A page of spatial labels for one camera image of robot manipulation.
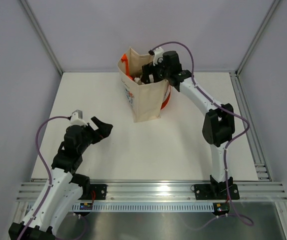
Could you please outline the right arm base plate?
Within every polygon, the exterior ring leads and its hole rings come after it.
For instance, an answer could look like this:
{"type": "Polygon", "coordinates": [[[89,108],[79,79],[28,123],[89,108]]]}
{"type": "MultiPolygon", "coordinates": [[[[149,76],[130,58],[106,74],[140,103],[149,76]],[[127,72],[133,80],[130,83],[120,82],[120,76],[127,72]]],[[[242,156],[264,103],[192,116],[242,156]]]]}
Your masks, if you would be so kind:
{"type": "Polygon", "coordinates": [[[196,200],[239,200],[240,194],[236,184],[219,188],[213,187],[210,183],[194,184],[191,186],[196,200]]]}

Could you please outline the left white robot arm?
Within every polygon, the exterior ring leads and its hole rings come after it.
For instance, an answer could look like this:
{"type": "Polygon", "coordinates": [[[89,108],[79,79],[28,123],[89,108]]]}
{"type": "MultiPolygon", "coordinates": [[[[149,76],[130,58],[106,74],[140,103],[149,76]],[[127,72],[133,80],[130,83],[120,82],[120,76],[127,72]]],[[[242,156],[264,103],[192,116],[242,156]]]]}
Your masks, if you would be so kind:
{"type": "Polygon", "coordinates": [[[113,125],[92,117],[96,125],[93,129],[77,113],[66,117],[70,126],[66,129],[63,141],[51,166],[47,163],[48,179],[34,205],[20,223],[13,222],[8,230],[12,240],[54,240],[59,226],[73,204],[78,200],[106,198],[105,184],[92,184],[88,176],[78,174],[83,161],[83,153],[90,145],[106,139],[113,125]]]}

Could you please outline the clear soap bottle white label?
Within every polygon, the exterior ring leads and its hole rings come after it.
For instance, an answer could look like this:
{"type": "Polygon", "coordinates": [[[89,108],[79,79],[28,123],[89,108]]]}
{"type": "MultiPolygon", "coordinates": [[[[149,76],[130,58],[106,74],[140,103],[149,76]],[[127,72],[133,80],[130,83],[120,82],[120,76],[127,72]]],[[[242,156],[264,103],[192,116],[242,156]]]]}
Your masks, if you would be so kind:
{"type": "Polygon", "coordinates": [[[142,84],[143,84],[142,81],[141,81],[141,79],[140,79],[139,77],[135,77],[133,80],[134,80],[134,82],[137,83],[138,85],[142,85],[142,84]]]}

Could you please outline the aluminium front rail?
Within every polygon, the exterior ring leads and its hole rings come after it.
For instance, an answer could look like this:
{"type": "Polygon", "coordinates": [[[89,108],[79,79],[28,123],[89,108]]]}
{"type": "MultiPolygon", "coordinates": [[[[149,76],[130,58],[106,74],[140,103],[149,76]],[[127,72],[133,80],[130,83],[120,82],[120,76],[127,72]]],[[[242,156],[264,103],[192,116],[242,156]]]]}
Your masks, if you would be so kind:
{"type": "MultiPolygon", "coordinates": [[[[107,202],[191,202],[192,182],[107,182],[107,202]]],[[[238,182],[242,202],[286,202],[282,183],[270,181],[238,182]]]]}

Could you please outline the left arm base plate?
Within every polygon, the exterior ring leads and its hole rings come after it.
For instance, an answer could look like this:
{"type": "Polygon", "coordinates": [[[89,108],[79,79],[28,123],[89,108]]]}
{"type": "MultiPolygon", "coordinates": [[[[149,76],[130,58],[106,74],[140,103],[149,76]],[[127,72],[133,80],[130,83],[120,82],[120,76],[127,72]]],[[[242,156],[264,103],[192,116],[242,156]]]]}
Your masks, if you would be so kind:
{"type": "Polygon", "coordinates": [[[106,184],[91,184],[90,195],[91,199],[96,201],[105,200],[107,196],[107,185],[106,184]]]}

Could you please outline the floral canvas tote bag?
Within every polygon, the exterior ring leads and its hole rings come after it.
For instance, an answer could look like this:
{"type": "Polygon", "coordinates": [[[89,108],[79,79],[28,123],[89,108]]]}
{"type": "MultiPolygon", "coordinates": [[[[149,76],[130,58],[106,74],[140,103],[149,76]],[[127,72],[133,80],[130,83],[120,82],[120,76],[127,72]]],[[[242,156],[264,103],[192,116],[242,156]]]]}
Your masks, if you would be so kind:
{"type": "Polygon", "coordinates": [[[134,82],[134,78],[141,78],[142,66],[152,61],[151,55],[139,54],[130,47],[117,64],[135,123],[158,119],[171,96],[171,88],[166,80],[141,85],[134,82]]]}

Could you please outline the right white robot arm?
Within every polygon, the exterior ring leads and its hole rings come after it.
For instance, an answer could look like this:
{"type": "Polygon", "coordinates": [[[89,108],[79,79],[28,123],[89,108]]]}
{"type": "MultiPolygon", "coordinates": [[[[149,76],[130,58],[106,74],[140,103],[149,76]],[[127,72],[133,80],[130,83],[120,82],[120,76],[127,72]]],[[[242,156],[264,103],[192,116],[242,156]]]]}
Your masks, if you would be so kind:
{"type": "Polygon", "coordinates": [[[212,172],[209,191],[217,199],[228,192],[233,179],[227,167],[227,147],[235,133],[234,109],[229,103],[210,97],[208,93],[194,80],[189,70],[184,70],[176,51],[164,51],[161,47],[150,50],[152,62],[142,66],[141,81],[150,84],[162,80],[169,82],[179,93],[190,99],[204,116],[202,135],[210,145],[212,172]]]}

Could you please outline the right frame post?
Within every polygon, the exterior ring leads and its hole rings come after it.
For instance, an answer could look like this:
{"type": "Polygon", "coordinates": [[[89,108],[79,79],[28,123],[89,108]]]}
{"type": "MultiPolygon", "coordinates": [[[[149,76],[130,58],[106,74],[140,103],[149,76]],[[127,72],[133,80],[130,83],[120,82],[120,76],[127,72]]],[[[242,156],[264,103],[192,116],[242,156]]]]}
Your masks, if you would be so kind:
{"type": "Polygon", "coordinates": [[[251,40],[250,45],[248,46],[241,62],[239,63],[239,65],[235,71],[235,75],[237,77],[242,73],[244,67],[248,63],[248,61],[249,61],[250,57],[252,56],[256,46],[260,42],[262,35],[266,31],[266,28],[268,27],[271,19],[273,18],[274,14],[278,10],[278,8],[282,2],[283,2],[282,0],[273,0],[272,1],[271,5],[269,6],[269,9],[267,10],[263,20],[261,21],[261,23],[259,25],[254,37],[251,40]]]}

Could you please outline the right aluminium side rail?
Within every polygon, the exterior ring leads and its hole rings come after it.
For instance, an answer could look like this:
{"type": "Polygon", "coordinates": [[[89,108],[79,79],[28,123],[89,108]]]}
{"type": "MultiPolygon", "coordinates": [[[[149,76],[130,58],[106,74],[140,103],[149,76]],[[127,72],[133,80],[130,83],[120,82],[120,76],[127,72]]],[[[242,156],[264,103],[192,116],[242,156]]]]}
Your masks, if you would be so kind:
{"type": "Polygon", "coordinates": [[[241,116],[248,120],[249,130],[246,133],[247,141],[249,144],[250,152],[254,162],[254,167],[257,172],[258,181],[260,182],[272,182],[272,174],[270,166],[266,161],[264,152],[253,123],[251,112],[248,106],[245,92],[243,90],[241,81],[235,72],[229,72],[232,88],[236,97],[236,102],[239,108],[241,116]]]}

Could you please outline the frame post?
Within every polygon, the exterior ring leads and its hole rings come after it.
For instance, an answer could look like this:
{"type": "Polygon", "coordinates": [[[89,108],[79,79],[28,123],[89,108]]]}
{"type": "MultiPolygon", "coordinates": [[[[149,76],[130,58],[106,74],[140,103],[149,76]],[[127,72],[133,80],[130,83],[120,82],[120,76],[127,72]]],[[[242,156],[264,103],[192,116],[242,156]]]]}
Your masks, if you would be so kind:
{"type": "Polygon", "coordinates": [[[26,15],[28,21],[30,22],[32,29],[34,30],[34,32],[36,33],[43,49],[45,50],[45,53],[47,54],[49,60],[51,61],[52,65],[54,66],[54,68],[56,69],[56,71],[58,72],[58,74],[60,76],[63,75],[64,71],[63,68],[58,60],[58,58],[56,57],[51,45],[49,44],[49,41],[47,40],[47,37],[44,33],[44,31],[41,28],[41,25],[31,7],[31,5],[29,4],[28,0],[18,0],[18,3],[20,4],[24,14],[26,15]]]}
{"type": "Polygon", "coordinates": [[[256,46],[260,42],[262,35],[266,31],[266,28],[268,27],[271,19],[273,18],[274,14],[278,10],[278,8],[282,2],[283,2],[282,0],[273,0],[272,1],[271,5],[269,6],[269,9],[267,10],[263,20],[261,21],[261,23],[259,25],[254,37],[251,40],[250,45],[248,46],[241,62],[239,63],[239,65],[235,71],[235,75],[237,77],[242,73],[244,67],[248,63],[248,61],[249,61],[250,57],[252,56],[256,46]]]}

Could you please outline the left frame post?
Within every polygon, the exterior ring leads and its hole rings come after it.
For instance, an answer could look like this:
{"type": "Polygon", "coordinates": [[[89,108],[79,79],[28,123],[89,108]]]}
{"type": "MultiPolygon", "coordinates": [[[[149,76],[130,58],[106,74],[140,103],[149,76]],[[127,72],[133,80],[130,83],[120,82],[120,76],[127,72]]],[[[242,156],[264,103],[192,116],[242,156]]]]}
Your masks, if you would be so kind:
{"type": "Polygon", "coordinates": [[[58,74],[60,76],[63,75],[64,71],[63,68],[58,60],[58,58],[56,57],[51,45],[49,44],[49,41],[47,40],[47,37],[44,33],[44,31],[41,28],[41,25],[31,7],[31,5],[29,4],[28,0],[18,0],[18,3],[20,4],[24,14],[26,15],[28,21],[30,22],[32,29],[34,30],[34,32],[36,33],[43,49],[45,50],[45,53],[47,54],[49,60],[51,61],[52,65],[54,66],[54,68],[56,69],[56,71],[58,72],[58,74]]]}

